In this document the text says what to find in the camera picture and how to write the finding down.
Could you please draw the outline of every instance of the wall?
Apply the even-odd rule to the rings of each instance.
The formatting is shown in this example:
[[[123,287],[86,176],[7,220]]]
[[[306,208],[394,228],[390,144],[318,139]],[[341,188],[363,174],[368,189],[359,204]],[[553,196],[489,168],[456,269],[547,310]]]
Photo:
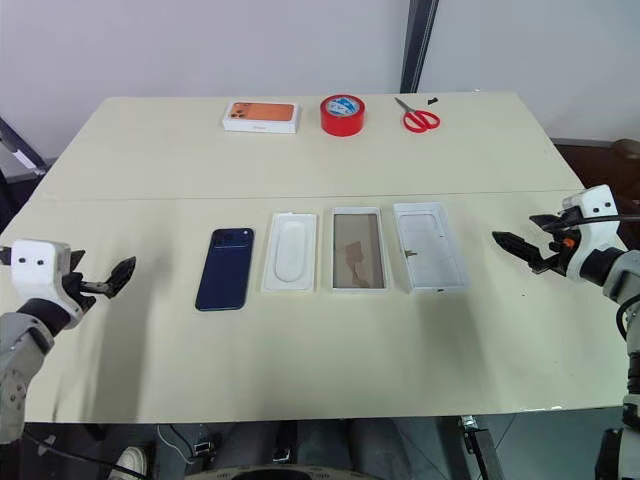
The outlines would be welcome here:
[[[552,138],[640,139],[640,2],[443,0],[420,91],[513,90]]]
[[[109,96],[397,91],[408,9],[409,0],[0,0],[0,116],[55,157]]]

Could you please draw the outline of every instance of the white box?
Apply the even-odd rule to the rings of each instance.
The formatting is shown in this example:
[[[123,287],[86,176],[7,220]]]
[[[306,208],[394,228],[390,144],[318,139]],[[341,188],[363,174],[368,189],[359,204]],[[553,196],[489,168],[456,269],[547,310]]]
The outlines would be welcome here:
[[[297,103],[232,100],[222,125],[235,132],[296,133],[299,118]]]
[[[469,275],[441,203],[393,206],[411,291],[464,290]]]

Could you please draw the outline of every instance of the smartphone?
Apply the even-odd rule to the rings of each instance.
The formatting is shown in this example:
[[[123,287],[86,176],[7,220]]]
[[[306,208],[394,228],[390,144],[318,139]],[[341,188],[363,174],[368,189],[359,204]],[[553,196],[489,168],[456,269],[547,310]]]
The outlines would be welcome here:
[[[250,228],[213,232],[196,296],[198,310],[238,310],[244,306],[252,249]]]

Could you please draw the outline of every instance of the red scissors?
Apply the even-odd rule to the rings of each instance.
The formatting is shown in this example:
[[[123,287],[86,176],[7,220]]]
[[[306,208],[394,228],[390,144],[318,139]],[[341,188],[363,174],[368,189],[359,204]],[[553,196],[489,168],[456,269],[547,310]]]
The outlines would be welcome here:
[[[405,114],[402,117],[402,123],[410,132],[424,133],[440,126],[440,117],[437,115],[425,110],[415,110],[399,98],[394,98],[398,105],[404,108]]]

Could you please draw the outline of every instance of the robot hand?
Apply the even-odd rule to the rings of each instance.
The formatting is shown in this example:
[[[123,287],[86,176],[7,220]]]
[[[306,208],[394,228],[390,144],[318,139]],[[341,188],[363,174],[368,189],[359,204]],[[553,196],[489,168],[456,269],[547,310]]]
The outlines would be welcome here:
[[[27,389],[62,329],[75,327],[96,302],[82,293],[115,297],[133,275],[136,259],[120,262],[103,283],[74,272],[84,251],[69,245],[18,240],[0,247],[0,264],[11,266],[11,281],[25,301],[16,313],[0,316],[0,444],[22,436]]]
[[[623,399],[623,429],[605,432],[596,465],[596,478],[640,478],[640,251],[616,248],[620,220],[638,216],[618,215],[611,190],[600,185],[566,198],[560,216],[529,217],[553,236],[549,249],[556,252],[542,258],[540,250],[509,232],[493,232],[504,250],[527,262],[533,273],[552,270],[567,278],[588,280],[603,287],[606,297],[620,305],[618,329],[627,341],[629,355],[628,393]]]

